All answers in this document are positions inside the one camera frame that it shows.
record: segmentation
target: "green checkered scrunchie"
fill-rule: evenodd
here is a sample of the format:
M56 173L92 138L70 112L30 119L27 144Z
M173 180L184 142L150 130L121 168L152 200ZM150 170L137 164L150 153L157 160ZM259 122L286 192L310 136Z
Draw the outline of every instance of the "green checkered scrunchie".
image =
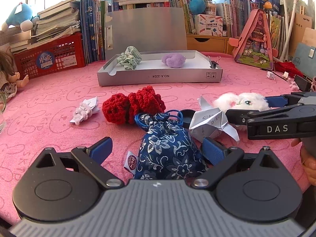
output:
M126 48L125 52L117 58L118 64L124 67L125 70L136 69L136 66L142 61L142 56L139 51L133 46Z

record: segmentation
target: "red crocheted item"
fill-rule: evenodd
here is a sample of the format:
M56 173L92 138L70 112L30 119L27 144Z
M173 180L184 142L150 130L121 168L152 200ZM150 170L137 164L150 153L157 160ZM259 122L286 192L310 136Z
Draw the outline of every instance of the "red crocheted item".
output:
M138 113L155 115L164 112L165 109L160 94L155 94L152 86L144 87L137 93L131 92L128 96L122 93L114 94L102 105L106 120L115 124L133 124Z
M303 77L303 73L299 71L292 62L275 62L274 68L276 71L284 73L285 71L289 74L290 77L295 77L298 75Z

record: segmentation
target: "white fluffy toy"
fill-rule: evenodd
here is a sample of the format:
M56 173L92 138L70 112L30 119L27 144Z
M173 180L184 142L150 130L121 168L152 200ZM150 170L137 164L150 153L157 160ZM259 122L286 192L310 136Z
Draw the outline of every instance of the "white fluffy toy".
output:
M213 102L214 107L218 107L226 113L229 109L234 110L257 110L267 111L271 109L265 97L255 92L244 92L240 95L225 93ZM239 130L246 130L245 126L236 126Z

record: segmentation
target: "red circular logo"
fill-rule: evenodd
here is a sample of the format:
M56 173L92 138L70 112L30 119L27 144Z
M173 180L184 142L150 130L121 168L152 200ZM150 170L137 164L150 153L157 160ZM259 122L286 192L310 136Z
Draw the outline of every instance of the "red circular logo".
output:
M135 156L130 155L127 159L127 164L130 167L130 170L134 170L137 166L137 159Z

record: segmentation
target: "screw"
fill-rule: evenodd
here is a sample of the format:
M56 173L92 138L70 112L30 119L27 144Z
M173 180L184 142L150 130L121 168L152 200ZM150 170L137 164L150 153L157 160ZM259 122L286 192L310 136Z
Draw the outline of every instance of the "screw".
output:
M199 178L199 179L195 179L193 184L195 187L206 187L209 185L209 182L206 179Z
M106 181L106 185L112 188L118 188L121 186L121 184L122 181L120 179L109 179Z

